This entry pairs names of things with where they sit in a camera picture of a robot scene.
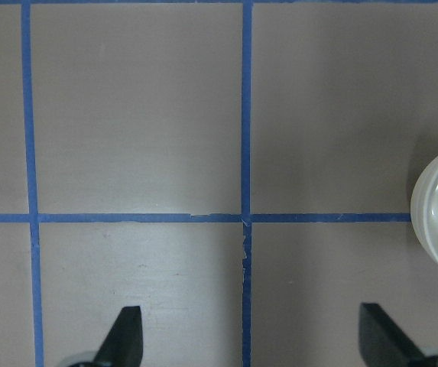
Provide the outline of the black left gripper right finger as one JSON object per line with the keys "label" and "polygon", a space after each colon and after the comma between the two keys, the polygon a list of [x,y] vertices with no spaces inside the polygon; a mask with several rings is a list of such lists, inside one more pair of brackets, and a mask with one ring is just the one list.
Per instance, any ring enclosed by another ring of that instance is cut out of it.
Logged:
{"label": "black left gripper right finger", "polygon": [[416,366],[426,359],[377,303],[359,305],[359,352],[366,366]]}

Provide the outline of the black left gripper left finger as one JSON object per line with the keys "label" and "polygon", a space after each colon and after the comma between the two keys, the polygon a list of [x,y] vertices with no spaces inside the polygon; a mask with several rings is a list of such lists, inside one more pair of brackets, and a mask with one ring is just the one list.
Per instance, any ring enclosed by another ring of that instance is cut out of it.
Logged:
{"label": "black left gripper left finger", "polygon": [[143,358],[141,308],[123,307],[94,357],[97,366],[139,367]]}

